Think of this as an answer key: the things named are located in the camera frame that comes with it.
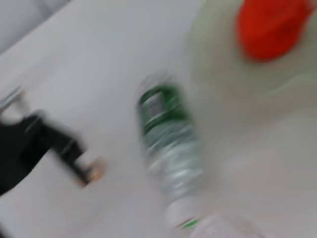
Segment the green label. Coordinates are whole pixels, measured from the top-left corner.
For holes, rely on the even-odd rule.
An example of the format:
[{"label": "green label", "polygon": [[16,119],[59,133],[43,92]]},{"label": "green label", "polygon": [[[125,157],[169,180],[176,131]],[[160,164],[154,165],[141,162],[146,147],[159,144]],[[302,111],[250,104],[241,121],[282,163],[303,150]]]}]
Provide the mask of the green label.
[{"label": "green label", "polygon": [[139,100],[143,134],[155,126],[172,120],[189,120],[180,94],[174,85],[159,85],[147,91]]}]

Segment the white surface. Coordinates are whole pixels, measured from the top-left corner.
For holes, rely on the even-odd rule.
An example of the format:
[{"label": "white surface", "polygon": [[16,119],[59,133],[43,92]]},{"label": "white surface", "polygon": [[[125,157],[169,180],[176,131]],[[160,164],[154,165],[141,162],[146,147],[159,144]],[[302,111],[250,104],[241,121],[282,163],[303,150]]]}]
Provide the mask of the white surface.
[{"label": "white surface", "polygon": [[69,0],[0,1],[0,54],[61,9]]},{"label": "white surface", "polygon": [[33,0],[0,1],[0,54],[42,21]]},{"label": "white surface", "polygon": [[70,2],[70,0],[42,0],[42,1],[44,1],[53,12],[60,10],[66,3]]},{"label": "white surface", "polygon": [[[165,204],[148,180],[135,119],[139,82],[167,68],[185,85],[193,0],[75,0],[0,57],[0,93],[23,85],[32,109],[71,126],[85,160],[108,172],[84,190],[51,155],[0,199],[14,238],[169,238]],[[204,144],[209,212],[236,209],[280,238],[317,235],[313,109],[258,120],[225,112],[204,91],[187,101]]]}]

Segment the red cap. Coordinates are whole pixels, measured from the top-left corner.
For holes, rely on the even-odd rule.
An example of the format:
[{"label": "red cap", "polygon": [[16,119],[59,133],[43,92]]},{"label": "red cap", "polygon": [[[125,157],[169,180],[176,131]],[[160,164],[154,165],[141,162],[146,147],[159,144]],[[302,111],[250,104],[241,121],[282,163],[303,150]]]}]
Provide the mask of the red cap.
[{"label": "red cap", "polygon": [[257,60],[282,56],[300,39],[312,10],[308,0],[245,0],[237,33],[246,54]]}]

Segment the black object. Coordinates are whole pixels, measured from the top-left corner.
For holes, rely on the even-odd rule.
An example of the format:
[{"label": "black object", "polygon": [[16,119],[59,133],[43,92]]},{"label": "black object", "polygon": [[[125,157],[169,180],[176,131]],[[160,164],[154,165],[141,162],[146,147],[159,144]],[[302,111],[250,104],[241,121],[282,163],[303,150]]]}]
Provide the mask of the black object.
[{"label": "black object", "polygon": [[79,143],[65,132],[32,115],[14,125],[0,122],[0,196],[14,188],[34,169],[47,151],[88,184],[88,171],[76,164],[83,154]]},{"label": "black object", "polygon": [[0,238],[5,238],[4,234],[0,233]]}]

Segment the bottle cap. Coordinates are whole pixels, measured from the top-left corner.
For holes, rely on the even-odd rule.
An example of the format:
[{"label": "bottle cap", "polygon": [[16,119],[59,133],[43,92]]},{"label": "bottle cap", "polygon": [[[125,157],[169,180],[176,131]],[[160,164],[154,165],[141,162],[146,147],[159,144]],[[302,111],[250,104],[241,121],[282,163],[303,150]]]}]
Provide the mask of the bottle cap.
[{"label": "bottle cap", "polygon": [[313,9],[307,0],[244,0],[237,19],[238,39],[254,59],[280,57],[299,42]]},{"label": "bottle cap", "polygon": [[172,202],[166,210],[166,220],[177,229],[193,227],[200,218],[199,205],[195,197],[183,197]]}]

